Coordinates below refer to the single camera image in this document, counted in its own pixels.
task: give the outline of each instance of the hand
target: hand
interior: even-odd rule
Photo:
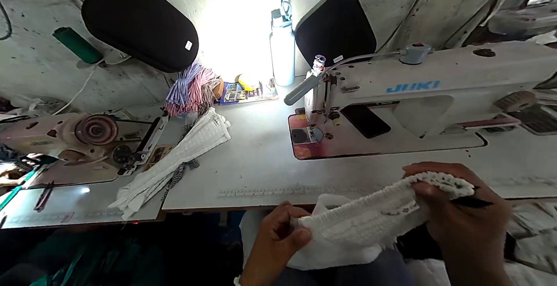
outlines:
[[[309,215],[285,201],[261,221],[254,248],[240,277],[242,286],[275,283],[290,258],[311,240],[311,233],[306,229],[290,233],[290,218]]]
[[[429,207],[427,228],[441,248],[453,285],[464,284],[466,280],[472,280],[476,285],[481,285],[482,281],[493,285],[509,282],[503,271],[503,248],[511,204],[462,164],[421,162],[403,169],[406,176],[441,172],[479,186],[473,196],[493,205],[465,207],[452,204],[445,192],[428,183],[418,182],[412,187],[418,200],[423,200]]]

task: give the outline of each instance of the person's left hand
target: person's left hand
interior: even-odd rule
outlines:
[[[306,229],[290,233],[290,218],[309,215],[285,201],[261,221],[254,248],[240,277],[242,286],[275,283],[290,258],[311,240],[311,233]]]

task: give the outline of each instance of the gray trousers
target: gray trousers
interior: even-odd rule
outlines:
[[[269,211],[246,211],[240,222],[244,265],[254,246],[261,220]],[[275,286],[413,286],[414,281],[398,250],[385,250],[368,264],[302,271],[286,268]]]

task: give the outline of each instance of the white water bottle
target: white water bottle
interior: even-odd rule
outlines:
[[[295,39],[292,31],[292,6],[288,1],[282,1],[281,9],[284,16],[277,15],[273,18],[271,57],[275,84],[288,86],[294,82]]]

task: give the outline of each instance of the black cushion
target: black cushion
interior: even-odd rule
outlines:
[[[374,53],[377,41],[359,0],[327,0],[298,26],[296,45],[310,66],[320,54],[329,67],[341,55]]]
[[[163,72],[196,59],[196,28],[166,0],[85,0],[81,16],[95,38]]]

